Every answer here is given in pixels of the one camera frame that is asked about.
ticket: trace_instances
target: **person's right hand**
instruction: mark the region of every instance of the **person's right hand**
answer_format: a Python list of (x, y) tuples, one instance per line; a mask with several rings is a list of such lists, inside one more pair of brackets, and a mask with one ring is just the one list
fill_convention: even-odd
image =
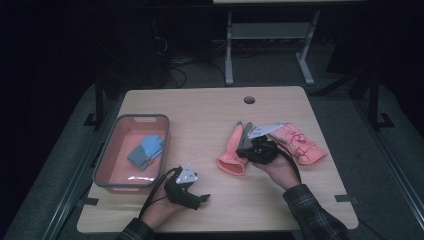
[(288, 190), (300, 184), (289, 161), (280, 154), (278, 154), (277, 158), (271, 163), (266, 165), (259, 163), (252, 163), (252, 165), (268, 173), (272, 181), (281, 186), (284, 190)]

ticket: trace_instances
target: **pink glove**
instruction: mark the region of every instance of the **pink glove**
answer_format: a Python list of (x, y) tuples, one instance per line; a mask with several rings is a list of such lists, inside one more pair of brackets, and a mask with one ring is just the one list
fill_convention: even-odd
[(221, 170), (236, 176), (244, 175), (244, 169), (248, 163), (246, 158), (239, 158), (236, 153), (242, 133), (243, 125), (241, 122), (238, 122), (236, 129), (227, 143), (227, 150), (217, 159), (218, 167)]
[(292, 123), (284, 123), (281, 128), (269, 134), (287, 147), (292, 155), (297, 156), (300, 165), (316, 164), (327, 156), (326, 152), (317, 147), (315, 142), (307, 139)]

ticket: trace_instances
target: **person's left hand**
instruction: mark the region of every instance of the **person's left hand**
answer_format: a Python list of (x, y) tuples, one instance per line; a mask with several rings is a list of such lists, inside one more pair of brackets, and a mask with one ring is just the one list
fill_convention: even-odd
[(149, 227), (151, 227), (152, 229), (155, 229), (156, 227), (160, 226), (175, 213), (187, 209), (182, 205), (170, 202), (169, 199), (166, 197), (164, 186), (168, 180), (169, 179), (165, 180), (159, 187), (158, 191), (153, 196), (153, 203), (146, 209), (143, 216), (141, 216), (140, 218), (141, 221), (149, 225)]

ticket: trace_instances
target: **cloth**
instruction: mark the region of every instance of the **cloth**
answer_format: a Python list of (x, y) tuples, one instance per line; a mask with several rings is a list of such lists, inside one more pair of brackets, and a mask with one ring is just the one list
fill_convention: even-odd
[(327, 153), (316, 146), (315, 142), (306, 136), (292, 123), (283, 123), (269, 133), (281, 145), (285, 146), (292, 155), (298, 157), (299, 165), (312, 165), (319, 163)]
[(144, 170), (162, 153), (162, 146), (163, 140), (159, 135), (147, 135), (128, 155), (128, 160), (134, 166)]
[[(325, 211), (305, 184), (288, 189), (283, 198), (297, 220), (306, 240), (349, 239), (346, 226)], [(153, 230), (134, 218), (119, 234), (118, 240), (150, 240)]]
[(248, 163), (246, 158), (240, 158), (236, 153), (242, 134), (243, 124), (238, 122), (234, 132), (228, 140), (225, 153), (221, 154), (217, 159), (217, 165), (222, 171), (235, 176), (244, 175)]

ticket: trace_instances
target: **gray carpet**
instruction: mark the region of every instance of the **gray carpet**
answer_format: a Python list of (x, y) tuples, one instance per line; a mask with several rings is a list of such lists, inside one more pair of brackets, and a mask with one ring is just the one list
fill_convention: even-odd
[[(251, 58), (235, 58), (234, 87), (297, 85), (302, 86), (306, 92), (313, 92), (342, 76), (326, 72), (333, 46), (313, 45), (307, 60), (316, 84), (306, 85), (295, 61), (294, 52), (297, 49), (296, 44), (284, 45), (282, 49), (262, 52)], [(216, 66), (193, 63), (179, 67), (187, 74), (183, 88), (224, 87), (222, 73), (218, 70), (220, 68), (223, 71), (223, 57), (215, 58), (214, 63)], [(177, 80), (182, 81), (182, 75), (176, 71), (173, 74)], [(346, 84), (326, 96), (310, 97), (309, 100), (346, 190), (350, 197), (357, 200), (354, 209), (364, 224), (361, 223), (351, 231), (352, 239), (379, 239), (372, 230), (385, 239), (424, 239), (423, 229), (405, 200), (387, 163), (387, 152), (382, 150), (379, 142), (381, 137), (387, 143), (417, 195), (422, 198), (424, 188), (420, 170), (424, 169), (423, 138), (403, 115), (393, 95), (384, 87), (380, 91), (379, 109), (388, 114), (395, 128), (374, 131), (363, 113), (367, 98), (351, 100), (347, 93), (350, 86), (351, 83)], [(165, 88), (173, 88), (173, 85), (168, 84)], [(86, 167), (80, 172), (81, 180), (73, 197), (78, 199), (84, 195), (91, 183), (91, 165), (96, 150), (106, 138), (120, 103), (105, 100), (106, 106), (109, 106), (108, 121), (99, 132), (94, 131), (94, 127), (83, 126), (87, 115), (95, 112), (94, 99), (94, 88), (91, 87), (75, 108), (5, 239), (42, 239), (51, 226), (55, 211), (61, 206), (58, 204), (64, 202), (63, 194), (80, 164)], [(113, 239), (116, 236), (79, 233), (76, 224), (81, 209), (78, 204), (68, 209), (69, 218), (63, 228), (57, 231), (58, 239)], [(299, 232), (295, 232), (295, 236), (301, 239)]]

